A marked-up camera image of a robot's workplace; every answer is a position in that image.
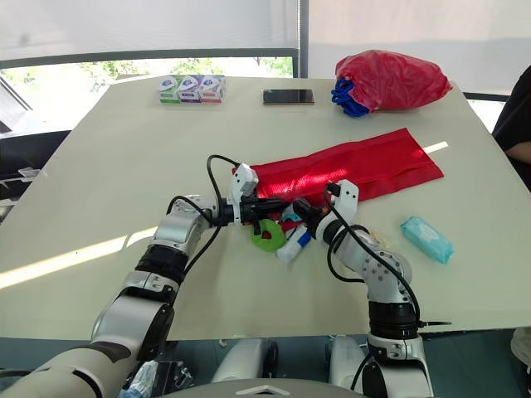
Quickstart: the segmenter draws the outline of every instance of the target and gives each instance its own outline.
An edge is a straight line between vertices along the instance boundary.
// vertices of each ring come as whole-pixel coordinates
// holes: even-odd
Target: blue wet wipes package
[[[442,264],[448,263],[448,259],[454,252],[454,248],[443,235],[437,232],[427,222],[420,217],[411,217],[400,228],[409,241],[432,259]]]

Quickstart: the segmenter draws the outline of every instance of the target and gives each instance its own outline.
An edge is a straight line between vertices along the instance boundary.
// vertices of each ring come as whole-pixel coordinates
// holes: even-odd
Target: table
[[[221,105],[161,105],[159,80],[110,87],[0,226],[0,336],[90,338],[171,197],[212,194],[209,154],[266,163],[402,127],[439,144],[430,156],[445,177],[361,203],[358,222],[409,259],[422,318],[453,322],[424,330],[531,324],[529,193],[455,85],[420,109],[351,119],[330,102],[332,80],[231,78]],[[261,90],[275,88],[313,89],[315,105],[263,106]],[[213,167],[227,192],[229,167]],[[412,215],[453,243],[448,265],[402,236]],[[368,330],[366,288],[334,279],[324,248],[311,242],[284,265],[249,234],[218,236],[179,292],[168,338]]]

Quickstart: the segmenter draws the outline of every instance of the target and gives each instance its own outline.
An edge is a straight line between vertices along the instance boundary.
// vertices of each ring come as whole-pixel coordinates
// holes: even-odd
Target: dark clothing
[[[531,66],[514,86],[492,135],[504,151],[531,141]],[[512,158],[509,161],[531,191],[531,165]]]

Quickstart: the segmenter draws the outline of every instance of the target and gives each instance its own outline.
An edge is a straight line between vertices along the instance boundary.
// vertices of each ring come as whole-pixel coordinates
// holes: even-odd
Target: green toy
[[[285,234],[282,228],[273,220],[265,218],[258,221],[261,234],[255,235],[251,228],[251,240],[256,247],[264,251],[273,252],[285,245]]]

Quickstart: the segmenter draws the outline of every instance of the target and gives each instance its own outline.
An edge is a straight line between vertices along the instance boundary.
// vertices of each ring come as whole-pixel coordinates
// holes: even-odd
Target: tissue box
[[[188,75],[183,77],[177,92],[181,102],[201,102],[199,98],[199,86],[203,80],[202,75]]]
[[[220,104],[225,98],[225,76],[206,75],[203,76],[199,86],[199,97],[201,102],[214,102]]]
[[[183,81],[182,76],[166,76],[158,87],[158,97],[162,103],[180,104],[178,87]]]
[[[454,252],[452,244],[420,217],[411,217],[400,228],[411,243],[442,264],[446,264]]]

